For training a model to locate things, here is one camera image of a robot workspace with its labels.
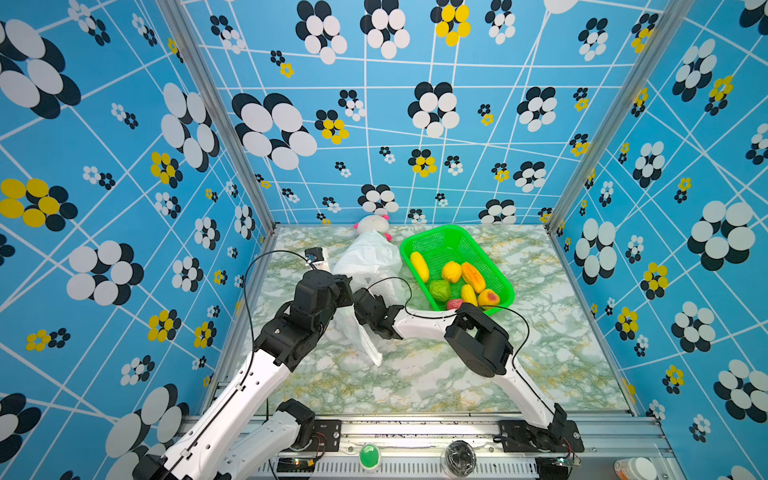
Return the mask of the white plastic bag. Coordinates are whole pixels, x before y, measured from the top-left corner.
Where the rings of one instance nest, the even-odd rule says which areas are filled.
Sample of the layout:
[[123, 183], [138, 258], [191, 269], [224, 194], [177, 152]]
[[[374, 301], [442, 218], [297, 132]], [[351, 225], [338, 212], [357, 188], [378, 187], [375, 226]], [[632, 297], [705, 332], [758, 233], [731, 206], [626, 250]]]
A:
[[[405, 290], [395, 276], [400, 273], [402, 260], [398, 248], [377, 231], [359, 234], [352, 244], [331, 264], [333, 274], [351, 278], [353, 293], [368, 288], [372, 294], [381, 295], [387, 305], [405, 300]], [[371, 327], [362, 326], [352, 307], [340, 307], [333, 318], [333, 328], [366, 356], [375, 366], [383, 360], [377, 344], [371, 337]]]

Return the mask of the yellow lemon fruit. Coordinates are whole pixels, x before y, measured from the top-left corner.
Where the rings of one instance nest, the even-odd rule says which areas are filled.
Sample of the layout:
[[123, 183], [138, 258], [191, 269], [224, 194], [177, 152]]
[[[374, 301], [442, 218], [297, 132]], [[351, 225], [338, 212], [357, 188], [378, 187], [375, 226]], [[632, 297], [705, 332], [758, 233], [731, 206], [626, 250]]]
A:
[[416, 276], [422, 283], [427, 284], [430, 280], [430, 270], [423, 255], [417, 251], [410, 254], [411, 265], [416, 272]]

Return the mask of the green lime fruit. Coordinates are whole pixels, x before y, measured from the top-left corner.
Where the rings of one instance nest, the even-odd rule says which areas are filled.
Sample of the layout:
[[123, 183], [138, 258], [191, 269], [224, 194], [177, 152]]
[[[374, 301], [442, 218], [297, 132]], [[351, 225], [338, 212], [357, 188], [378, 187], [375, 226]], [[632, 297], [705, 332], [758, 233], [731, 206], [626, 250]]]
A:
[[447, 280], [432, 280], [428, 292], [436, 303], [446, 303], [452, 299], [452, 285]]

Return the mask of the red lychee fruit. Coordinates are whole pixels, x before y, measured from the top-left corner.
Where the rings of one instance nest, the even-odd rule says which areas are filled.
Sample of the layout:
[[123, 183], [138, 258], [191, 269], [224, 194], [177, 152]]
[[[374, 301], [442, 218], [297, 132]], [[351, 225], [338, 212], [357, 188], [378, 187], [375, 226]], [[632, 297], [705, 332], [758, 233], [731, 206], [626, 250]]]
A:
[[447, 310], [457, 310], [461, 307], [463, 301], [461, 299], [452, 299], [446, 303]]

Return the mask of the small yellow fruit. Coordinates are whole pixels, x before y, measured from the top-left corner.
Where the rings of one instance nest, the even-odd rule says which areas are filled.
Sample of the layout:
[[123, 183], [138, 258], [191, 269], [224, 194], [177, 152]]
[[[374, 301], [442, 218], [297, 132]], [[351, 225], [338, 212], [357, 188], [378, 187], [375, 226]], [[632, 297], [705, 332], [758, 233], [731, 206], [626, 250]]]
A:
[[456, 284], [462, 279], [462, 274], [462, 266], [455, 261], [449, 261], [443, 266], [441, 277], [450, 284]]

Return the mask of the long yellow fruit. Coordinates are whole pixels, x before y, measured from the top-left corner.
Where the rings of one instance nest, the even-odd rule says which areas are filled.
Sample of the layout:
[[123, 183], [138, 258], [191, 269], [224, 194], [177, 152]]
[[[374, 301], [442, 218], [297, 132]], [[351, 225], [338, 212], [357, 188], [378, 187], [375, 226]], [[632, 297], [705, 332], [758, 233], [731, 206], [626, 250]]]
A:
[[471, 285], [464, 284], [461, 288], [460, 294], [463, 303], [467, 303], [473, 306], [478, 305], [477, 294]]

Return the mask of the yellow red peach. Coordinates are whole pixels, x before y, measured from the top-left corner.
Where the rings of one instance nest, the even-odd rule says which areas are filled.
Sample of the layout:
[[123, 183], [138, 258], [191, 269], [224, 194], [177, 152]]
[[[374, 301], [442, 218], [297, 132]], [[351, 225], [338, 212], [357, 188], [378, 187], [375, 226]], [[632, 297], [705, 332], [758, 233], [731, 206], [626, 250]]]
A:
[[477, 295], [477, 305], [480, 308], [495, 308], [501, 302], [500, 296], [492, 289], [486, 288]]

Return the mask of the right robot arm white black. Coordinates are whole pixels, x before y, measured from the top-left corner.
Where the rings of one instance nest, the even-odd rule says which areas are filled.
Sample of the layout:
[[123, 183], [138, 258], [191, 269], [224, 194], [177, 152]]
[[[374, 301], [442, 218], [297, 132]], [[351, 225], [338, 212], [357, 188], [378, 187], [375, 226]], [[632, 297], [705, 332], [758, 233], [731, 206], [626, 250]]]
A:
[[463, 303], [454, 310], [409, 312], [403, 305], [387, 305], [382, 296], [365, 288], [354, 294], [353, 306], [358, 323], [383, 339], [447, 343], [470, 371], [502, 388], [530, 430], [562, 436], [567, 414], [519, 363], [507, 331], [479, 307]]

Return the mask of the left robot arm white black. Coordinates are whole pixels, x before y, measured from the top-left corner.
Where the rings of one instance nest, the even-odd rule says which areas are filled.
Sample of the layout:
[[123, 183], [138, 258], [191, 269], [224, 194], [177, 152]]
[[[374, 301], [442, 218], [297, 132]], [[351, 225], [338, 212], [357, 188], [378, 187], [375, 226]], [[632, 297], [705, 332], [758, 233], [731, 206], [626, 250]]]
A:
[[141, 459], [133, 477], [214, 478], [260, 406], [317, 346], [336, 310], [353, 304], [350, 282], [325, 270], [305, 272], [293, 300], [263, 326], [219, 398], [167, 453]]

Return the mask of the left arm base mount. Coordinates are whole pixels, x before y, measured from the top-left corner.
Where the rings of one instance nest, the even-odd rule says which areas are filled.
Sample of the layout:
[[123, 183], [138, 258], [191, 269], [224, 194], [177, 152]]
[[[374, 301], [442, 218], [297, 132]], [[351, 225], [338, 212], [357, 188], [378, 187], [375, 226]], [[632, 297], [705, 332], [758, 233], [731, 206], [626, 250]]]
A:
[[296, 438], [287, 451], [339, 451], [342, 424], [340, 420], [321, 419], [312, 409], [296, 399], [289, 399], [278, 405], [274, 415], [279, 413], [290, 415], [290, 422], [298, 427]]

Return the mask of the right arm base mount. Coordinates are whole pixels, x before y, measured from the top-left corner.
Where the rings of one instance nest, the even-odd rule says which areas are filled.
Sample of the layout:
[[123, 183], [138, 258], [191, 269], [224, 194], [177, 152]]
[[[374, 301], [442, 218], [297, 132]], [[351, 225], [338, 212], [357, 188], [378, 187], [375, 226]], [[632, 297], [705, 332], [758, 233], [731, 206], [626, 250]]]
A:
[[529, 425], [523, 420], [501, 420], [493, 437], [506, 453], [583, 453], [583, 438], [577, 424], [566, 420], [555, 432]]

